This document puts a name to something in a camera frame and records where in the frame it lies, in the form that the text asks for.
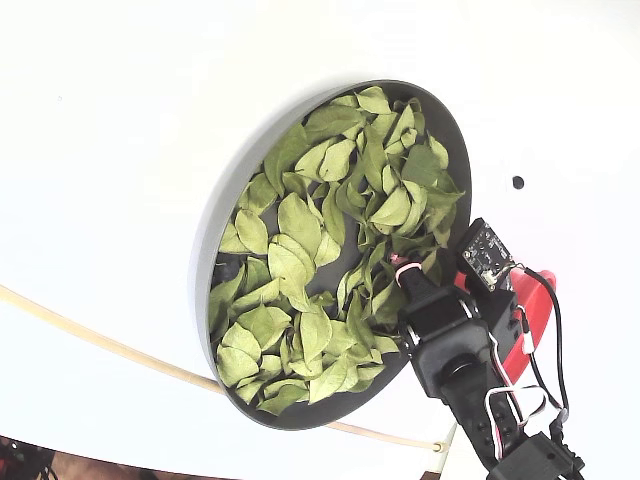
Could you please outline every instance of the white backdrop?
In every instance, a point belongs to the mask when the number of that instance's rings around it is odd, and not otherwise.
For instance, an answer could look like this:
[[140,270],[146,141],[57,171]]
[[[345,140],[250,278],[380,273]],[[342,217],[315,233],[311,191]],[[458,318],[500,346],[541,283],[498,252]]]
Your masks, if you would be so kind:
[[[414,82],[460,124],[474,214],[489,220],[519,259],[558,275],[573,400],[567,440],[588,462],[585,475],[627,473],[640,426],[626,401],[636,388],[629,379],[638,314],[633,298],[623,297],[633,295],[640,266],[632,246],[639,20],[640,3],[631,0],[5,2],[0,283],[210,376],[189,281],[203,214],[229,181],[223,172],[302,99],[349,81]],[[514,174],[525,179],[521,191],[510,187]],[[201,393],[140,367],[116,366],[119,360],[104,371],[98,358],[105,354],[36,325],[2,306],[2,351],[31,364],[21,374],[0,366],[0,377],[13,382],[2,387],[11,395],[0,395],[0,433],[112,461],[241,478],[294,478],[309,465],[294,455],[286,467],[270,465],[282,454],[273,441],[282,434],[257,433],[264,429],[222,398],[213,413],[177,421],[184,409],[204,405],[195,399]],[[541,363],[549,374],[552,347],[548,335]],[[107,374],[112,393],[96,393],[101,382],[89,378],[93,371],[119,372]],[[34,413],[41,378],[52,379],[54,391],[64,388]],[[398,380],[417,404],[411,376]],[[378,407],[367,406],[370,417],[400,430],[419,418],[419,409],[405,413],[403,396],[393,393],[402,388],[390,386]],[[145,391],[150,398],[139,397]],[[158,395],[173,408],[150,408]],[[435,417],[446,415],[424,403]],[[152,425],[162,412],[172,415],[163,419],[170,428],[158,431]],[[199,415],[207,415],[206,433]],[[444,435],[445,427],[425,439]],[[160,432],[172,439],[188,433],[200,447],[168,455]],[[322,432],[292,434],[333,454],[308,478],[390,475],[376,447],[357,447],[374,460],[354,474],[343,440],[327,447],[337,434]],[[254,439],[250,451],[261,450],[264,461],[246,462],[229,435]],[[287,438],[291,448],[300,443]],[[392,450],[388,455],[397,453],[405,465],[393,470],[397,478],[419,476],[426,460]]]

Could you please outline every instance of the red object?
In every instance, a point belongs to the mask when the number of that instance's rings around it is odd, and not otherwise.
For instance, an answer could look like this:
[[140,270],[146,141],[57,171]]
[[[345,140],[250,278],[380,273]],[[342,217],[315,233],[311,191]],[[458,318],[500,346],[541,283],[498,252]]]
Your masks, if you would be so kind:
[[[553,273],[548,270],[543,270],[539,273],[554,289],[556,288],[556,276]],[[459,273],[456,277],[455,284],[464,289],[465,279],[466,276]],[[513,283],[513,289],[518,294],[518,303],[522,305],[527,312],[527,319],[529,320],[531,333],[533,334],[533,343],[537,347],[549,323],[549,316],[551,315],[551,308],[553,307],[551,298],[544,286],[520,270],[511,271],[511,281]],[[520,312],[517,311],[516,315],[519,318]],[[520,338],[518,338],[513,349],[503,362],[504,369],[513,383],[518,381],[529,364],[529,357],[522,352],[522,343],[523,339],[522,335],[520,335]]]

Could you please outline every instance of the leaf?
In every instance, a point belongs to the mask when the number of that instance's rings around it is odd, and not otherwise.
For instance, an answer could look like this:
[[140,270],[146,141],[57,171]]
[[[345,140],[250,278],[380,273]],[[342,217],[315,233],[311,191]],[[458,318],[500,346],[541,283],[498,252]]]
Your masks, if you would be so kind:
[[305,380],[310,380],[322,373],[322,357],[318,355],[308,365],[304,360],[298,360],[297,362],[289,363],[289,366],[298,375],[304,377]]
[[262,380],[256,380],[247,385],[239,387],[236,390],[236,395],[238,395],[244,401],[244,403],[249,405],[249,403],[251,403],[251,400],[253,400],[253,397],[255,397],[256,393],[258,393],[258,390],[260,390],[260,387],[262,387],[263,383],[264,381]]
[[281,233],[302,245],[311,258],[315,257],[321,240],[320,223],[297,195],[289,194],[280,203],[278,227]]
[[329,105],[344,105],[347,107],[358,108],[358,99],[355,95],[343,95],[342,97],[337,97],[331,100]]
[[416,143],[416,136],[418,135],[418,131],[415,128],[410,128],[405,131],[402,135],[400,135],[400,141],[404,148],[411,147],[414,143]]
[[278,396],[269,398],[258,404],[258,410],[264,410],[273,415],[280,415],[285,408],[302,400],[307,395],[305,388],[296,387],[295,385],[285,385],[278,392]]
[[307,311],[309,298],[304,290],[306,271],[300,259],[275,243],[269,244],[267,259],[271,277],[280,279],[280,291],[287,296],[296,310]]
[[247,257],[247,281],[242,289],[243,294],[246,295],[270,281],[271,275],[267,263],[259,258]]
[[325,198],[328,193],[329,193],[329,184],[321,183],[313,191],[313,194],[311,195],[311,200],[318,200],[320,198]]
[[280,389],[287,385],[293,385],[294,387],[305,389],[307,388],[307,384],[304,380],[300,380],[299,378],[285,378],[284,380],[278,380],[277,382],[273,382],[267,385],[264,388],[264,396],[265,398],[272,398],[278,394]]
[[344,215],[338,208],[336,203],[336,192],[339,184],[332,182],[329,185],[329,193],[322,202],[322,216],[325,222],[325,228],[338,245],[343,246],[346,237],[346,227],[344,224]]
[[249,249],[244,246],[240,237],[238,237],[238,231],[233,223],[227,223],[227,227],[222,234],[222,240],[220,240],[220,247],[218,252],[222,253],[249,253]]
[[415,118],[413,116],[413,110],[411,109],[411,106],[407,105],[402,111],[402,114],[400,115],[400,118],[398,118],[395,126],[393,127],[391,135],[389,136],[389,140],[387,140],[387,143],[385,143],[385,147],[388,147],[389,145],[392,145],[399,141],[404,131],[408,130],[409,128],[415,128]]
[[273,205],[277,196],[278,194],[267,176],[264,173],[259,173],[253,177],[247,187],[247,206],[242,208],[248,208],[252,212],[262,215],[267,208]]
[[275,300],[280,293],[280,279],[271,280],[266,285],[257,288],[253,292],[247,293],[245,296],[238,298],[231,304],[231,310],[235,313],[246,312],[261,303],[269,303]]
[[373,86],[356,93],[356,98],[360,106],[367,112],[388,114],[391,113],[389,100],[382,91],[382,88]]
[[240,241],[253,253],[267,253],[267,227],[251,210],[240,210],[236,215],[236,230]]
[[376,131],[367,125],[364,127],[364,135],[367,143],[362,153],[364,175],[377,192],[382,191],[382,169],[387,160],[387,156],[382,148],[382,140]]
[[307,251],[302,248],[302,245],[300,245],[293,238],[291,238],[289,235],[285,235],[284,233],[274,235],[271,238],[271,242],[286,248],[296,257],[298,257],[298,260],[302,262],[306,273],[304,285],[308,284],[316,274],[316,266]]
[[384,365],[358,367],[358,380],[373,380],[384,370]]
[[349,367],[345,356],[338,358],[322,375],[309,382],[309,405],[335,393],[344,383]]
[[327,148],[318,173],[325,182],[341,180],[349,173],[349,156],[356,142],[348,138]]
[[438,157],[426,145],[414,145],[402,169],[402,179],[433,187],[440,174]]
[[371,123],[371,127],[376,131],[378,137],[380,137],[380,140],[384,142],[384,139],[391,131],[391,127],[393,126],[397,118],[398,114],[396,112],[391,112],[388,115],[378,115],[376,119]]
[[326,353],[339,357],[356,344],[356,339],[349,333],[347,324],[331,320],[331,340],[324,348]]
[[400,180],[391,169],[391,165],[385,165],[382,169],[382,190],[384,193],[390,195],[399,184]]
[[381,337],[376,335],[373,337],[374,345],[380,353],[399,352],[398,345],[393,338]]
[[396,188],[382,206],[374,213],[370,222],[382,225],[402,225],[409,216],[411,203],[407,191],[403,187]]
[[367,319],[363,316],[362,304],[360,297],[354,295],[349,305],[349,312],[347,313],[347,330],[356,339],[357,342],[371,348],[374,343],[373,333],[367,324]]
[[318,170],[320,170],[320,165],[322,164],[327,148],[335,144],[337,141],[337,137],[329,138],[305,153],[302,158],[298,160],[298,163],[296,163],[296,173],[316,182],[322,182],[322,178],[320,178]]
[[331,238],[327,230],[322,231],[322,238],[314,261],[318,267],[334,262],[340,256],[340,245]]
[[433,154],[438,159],[440,168],[447,168],[449,166],[449,153],[447,152],[447,149],[444,148],[444,145],[433,138],[433,136],[429,135],[429,146],[431,147]]
[[291,317],[278,307],[258,305],[240,315],[236,322],[251,332],[260,349],[264,351],[278,341],[284,329],[291,323]]
[[353,107],[328,105],[314,110],[304,129],[309,142],[317,143],[348,130],[361,119],[362,114]]
[[209,332],[212,333],[214,341],[224,335],[224,332],[219,332],[219,330],[223,325],[228,325],[229,314],[227,313],[227,309],[240,289],[240,284],[244,278],[244,270],[244,265],[240,265],[238,274],[233,280],[219,283],[213,287],[213,290],[209,293],[209,310],[207,312],[207,317],[209,322]]
[[298,160],[308,148],[309,143],[305,128],[297,123],[276,142],[265,157],[263,162],[264,173],[280,197],[284,196],[282,174],[289,170],[291,165]]
[[222,337],[223,347],[232,347],[242,350],[249,355],[255,362],[260,359],[262,349],[253,334],[238,323],[234,323],[227,333]]
[[303,312],[300,316],[300,337],[304,361],[320,355],[331,340],[331,321],[322,308],[314,312]]
[[282,183],[284,185],[285,194],[295,193],[300,198],[307,198],[307,188],[311,180],[294,172],[284,172],[282,174]]
[[258,373],[258,364],[242,350],[232,347],[218,347],[216,367],[220,380],[227,387]]

